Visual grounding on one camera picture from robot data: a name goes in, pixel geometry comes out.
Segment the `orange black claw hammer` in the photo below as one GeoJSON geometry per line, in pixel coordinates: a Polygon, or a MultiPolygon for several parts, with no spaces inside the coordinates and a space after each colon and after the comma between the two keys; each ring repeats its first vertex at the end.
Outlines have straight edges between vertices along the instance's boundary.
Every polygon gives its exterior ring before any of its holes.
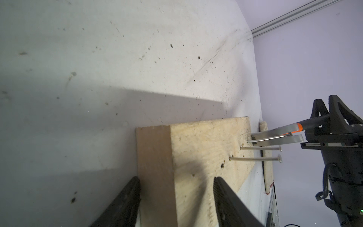
{"type": "Polygon", "coordinates": [[[289,124],[286,126],[282,126],[273,130],[263,131],[256,134],[251,135],[251,140],[256,139],[263,139],[268,137],[274,137],[278,135],[283,135],[286,133],[292,133],[293,136],[284,137],[280,139],[270,140],[270,141],[263,141],[258,143],[252,143],[253,146],[277,146],[277,145],[284,145],[284,144],[291,144],[291,143],[302,143],[304,141],[302,135],[294,135],[295,133],[314,129],[316,127],[320,127],[326,125],[330,122],[329,119],[317,119],[317,118],[310,118],[306,119],[294,124],[289,124]]]}

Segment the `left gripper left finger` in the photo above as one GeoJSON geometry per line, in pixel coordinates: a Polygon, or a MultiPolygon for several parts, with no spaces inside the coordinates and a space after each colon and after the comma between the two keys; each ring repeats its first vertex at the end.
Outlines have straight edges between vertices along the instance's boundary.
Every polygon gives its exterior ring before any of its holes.
{"type": "Polygon", "coordinates": [[[133,177],[92,227],[134,227],[140,205],[140,180],[133,177]]]}

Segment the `pale wooden block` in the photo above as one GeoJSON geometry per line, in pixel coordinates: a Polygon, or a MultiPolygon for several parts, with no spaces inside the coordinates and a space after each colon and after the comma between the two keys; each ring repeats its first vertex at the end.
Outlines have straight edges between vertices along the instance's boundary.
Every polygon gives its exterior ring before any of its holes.
{"type": "Polygon", "coordinates": [[[248,117],[136,129],[143,227],[215,227],[215,177],[238,192],[254,167],[248,117]]]}

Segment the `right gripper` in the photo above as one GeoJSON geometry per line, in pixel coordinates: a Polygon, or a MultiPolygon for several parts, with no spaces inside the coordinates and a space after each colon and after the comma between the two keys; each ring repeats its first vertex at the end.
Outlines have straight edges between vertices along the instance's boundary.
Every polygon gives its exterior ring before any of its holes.
{"type": "Polygon", "coordinates": [[[306,130],[307,142],[301,143],[301,148],[363,150],[363,119],[349,109],[337,95],[329,96],[329,112],[322,99],[314,100],[310,118],[330,118],[330,127],[322,126],[306,130]]]}

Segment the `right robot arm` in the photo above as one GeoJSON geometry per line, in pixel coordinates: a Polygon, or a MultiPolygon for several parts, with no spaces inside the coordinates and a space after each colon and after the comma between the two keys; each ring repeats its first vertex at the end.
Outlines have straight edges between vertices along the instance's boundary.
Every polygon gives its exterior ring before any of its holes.
{"type": "Polygon", "coordinates": [[[363,120],[337,96],[329,105],[313,103],[311,117],[301,122],[302,149],[320,150],[323,189],[315,196],[333,210],[342,227],[363,225],[363,120]]]}

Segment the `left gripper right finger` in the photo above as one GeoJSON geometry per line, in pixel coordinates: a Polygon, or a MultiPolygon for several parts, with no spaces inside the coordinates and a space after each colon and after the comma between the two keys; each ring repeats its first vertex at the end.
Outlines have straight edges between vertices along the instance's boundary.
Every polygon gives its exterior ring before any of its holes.
{"type": "Polygon", "coordinates": [[[213,194],[220,227],[263,227],[222,177],[215,177],[213,194]]]}

